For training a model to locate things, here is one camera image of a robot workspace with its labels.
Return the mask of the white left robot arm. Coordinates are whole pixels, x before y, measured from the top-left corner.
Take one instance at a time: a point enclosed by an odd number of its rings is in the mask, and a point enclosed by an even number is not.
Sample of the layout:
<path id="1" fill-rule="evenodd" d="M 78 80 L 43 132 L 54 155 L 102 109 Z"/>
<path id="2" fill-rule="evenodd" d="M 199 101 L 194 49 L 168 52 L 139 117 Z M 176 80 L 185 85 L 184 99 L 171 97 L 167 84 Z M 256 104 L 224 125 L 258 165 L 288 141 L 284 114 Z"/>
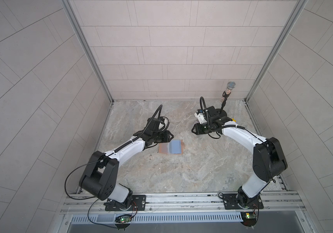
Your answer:
<path id="1" fill-rule="evenodd" d="M 102 201 L 110 199 L 127 203 L 132 191 L 117 182 L 119 168 L 153 144 L 169 143 L 174 136 L 167 130 L 168 126 L 167 117 L 149 118 L 146 127 L 123 145 L 107 152 L 94 152 L 79 181 L 79 187 Z"/>

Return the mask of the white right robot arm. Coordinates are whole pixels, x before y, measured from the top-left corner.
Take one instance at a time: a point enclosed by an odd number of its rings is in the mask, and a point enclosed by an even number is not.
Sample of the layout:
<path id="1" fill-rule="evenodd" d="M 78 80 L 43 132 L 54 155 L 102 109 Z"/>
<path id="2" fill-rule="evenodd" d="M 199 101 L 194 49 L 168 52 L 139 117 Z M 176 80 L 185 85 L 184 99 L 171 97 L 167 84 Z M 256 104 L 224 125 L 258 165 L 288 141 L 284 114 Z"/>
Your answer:
<path id="1" fill-rule="evenodd" d="M 217 133 L 227 136 L 253 153 L 253 174 L 238 189 L 237 203 L 243 208 L 250 207 L 251 202 L 260 192 L 288 167 L 283 149 L 278 139 L 256 135 L 247 128 L 238 125 L 222 109 L 213 106 L 201 107 L 195 113 L 198 120 L 191 130 L 196 135 Z"/>

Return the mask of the black microphone stand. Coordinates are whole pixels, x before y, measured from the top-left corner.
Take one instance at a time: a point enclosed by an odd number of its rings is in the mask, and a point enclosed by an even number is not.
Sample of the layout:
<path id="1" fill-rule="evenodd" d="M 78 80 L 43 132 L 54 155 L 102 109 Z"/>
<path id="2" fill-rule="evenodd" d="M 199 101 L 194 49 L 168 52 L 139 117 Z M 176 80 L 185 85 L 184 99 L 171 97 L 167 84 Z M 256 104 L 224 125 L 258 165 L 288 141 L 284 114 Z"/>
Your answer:
<path id="1" fill-rule="evenodd" d="M 232 90 L 235 88 L 236 83 L 234 81 L 229 81 L 227 83 L 226 89 L 224 90 L 222 94 L 222 103 L 221 103 L 221 108 L 218 111 L 218 113 L 221 115 L 223 113 L 223 109 L 226 106 L 227 99 L 229 98 L 230 94 L 232 93 Z"/>

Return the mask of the left green circuit board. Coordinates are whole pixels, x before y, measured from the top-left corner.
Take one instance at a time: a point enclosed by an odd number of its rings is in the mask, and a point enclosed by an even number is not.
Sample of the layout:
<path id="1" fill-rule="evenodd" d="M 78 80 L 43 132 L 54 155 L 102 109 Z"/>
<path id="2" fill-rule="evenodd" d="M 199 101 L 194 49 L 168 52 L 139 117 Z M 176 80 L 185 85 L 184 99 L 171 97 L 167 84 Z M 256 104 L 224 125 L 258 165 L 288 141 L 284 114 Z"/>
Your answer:
<path id="1" fill-rule="evenodd" d="M 115 223 L 118 224 L 127 224 L 130 223 L 132 220 L 132 216 L 131 215 L 121 215 L 121 216 L 117 216 L 115 219 Z"/>

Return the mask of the right circuit board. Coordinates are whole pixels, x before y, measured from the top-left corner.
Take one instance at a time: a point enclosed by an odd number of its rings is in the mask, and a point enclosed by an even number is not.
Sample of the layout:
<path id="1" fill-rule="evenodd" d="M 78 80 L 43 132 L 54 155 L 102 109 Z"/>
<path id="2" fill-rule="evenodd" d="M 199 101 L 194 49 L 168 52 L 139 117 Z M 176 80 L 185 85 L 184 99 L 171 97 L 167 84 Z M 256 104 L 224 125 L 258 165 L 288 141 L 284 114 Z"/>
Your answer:
<path id="1" fill-rule="evenodd" d="M 241 212 L 242 222 L 241 224 L 246 227 L 253 227 L 258 220 L 257 214 L 254 212 Z"/>

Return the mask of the white ventilation grille strip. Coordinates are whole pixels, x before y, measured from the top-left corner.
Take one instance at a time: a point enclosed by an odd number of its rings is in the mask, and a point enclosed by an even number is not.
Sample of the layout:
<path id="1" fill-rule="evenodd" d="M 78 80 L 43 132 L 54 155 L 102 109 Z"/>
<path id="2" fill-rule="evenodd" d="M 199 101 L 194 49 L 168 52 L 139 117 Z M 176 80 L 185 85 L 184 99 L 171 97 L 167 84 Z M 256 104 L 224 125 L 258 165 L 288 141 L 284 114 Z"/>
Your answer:
<path id="1" fill-rule="evenodd" d="M 115 224 L 120 214 L 81 214 L 73 215 L 71 223 Z M 203 223 L 203 222 L 242 222 L 240 212 L 206 212 L 206 213 L 140 213 L 132 218 L 130 223 Z"/>

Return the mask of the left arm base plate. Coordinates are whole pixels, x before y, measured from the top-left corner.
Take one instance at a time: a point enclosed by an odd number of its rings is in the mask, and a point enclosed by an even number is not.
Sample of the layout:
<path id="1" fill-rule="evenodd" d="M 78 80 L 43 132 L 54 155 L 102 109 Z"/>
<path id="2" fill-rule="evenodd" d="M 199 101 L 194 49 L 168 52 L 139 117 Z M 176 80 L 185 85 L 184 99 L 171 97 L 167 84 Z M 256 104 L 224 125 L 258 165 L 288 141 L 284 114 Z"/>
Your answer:
<path id="1" fill-rule="evenodd" d="M 105 211 L 144 211 L 146 195 L 130 195 L 124 202 L 108 199 L 105 203 Z"/>

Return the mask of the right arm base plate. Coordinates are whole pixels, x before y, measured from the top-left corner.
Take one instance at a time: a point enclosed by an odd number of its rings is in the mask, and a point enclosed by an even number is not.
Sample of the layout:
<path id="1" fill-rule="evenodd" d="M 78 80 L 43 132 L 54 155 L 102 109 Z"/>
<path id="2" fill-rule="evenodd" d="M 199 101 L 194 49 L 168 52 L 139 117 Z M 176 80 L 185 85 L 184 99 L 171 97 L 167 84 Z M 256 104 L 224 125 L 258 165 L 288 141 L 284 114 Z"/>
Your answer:
<path id="1" fill-rule="evenodd" d="M 226 210 L 263 209 L 264 205 L 259 195 L 248 198 L 244 193 L 219 193 Z"/>

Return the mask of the aluminium mounting rail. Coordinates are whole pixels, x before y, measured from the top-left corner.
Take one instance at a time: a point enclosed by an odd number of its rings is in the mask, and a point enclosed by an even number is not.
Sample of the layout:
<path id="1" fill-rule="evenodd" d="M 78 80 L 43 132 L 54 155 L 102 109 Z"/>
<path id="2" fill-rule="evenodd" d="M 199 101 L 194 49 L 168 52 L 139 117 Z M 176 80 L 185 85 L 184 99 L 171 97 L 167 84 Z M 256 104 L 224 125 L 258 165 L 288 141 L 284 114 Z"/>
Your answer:
<path id="1" fill-rule="evenodd" d="M 86 199 L 85 194 L 76 199 L 66 199 L 58 208 L 59 214 L 84 213 L 187 213 L 187 212 L 242 212 L 237 204 L 235 192 L 202 193 L 140 193 L 135 194 L 136 206 L 121 209 L 112 201 Z M 303 211 L 305 205 L 296 191 L 264 191 L 256 203 L 249 205 L 248 211 Z"/>

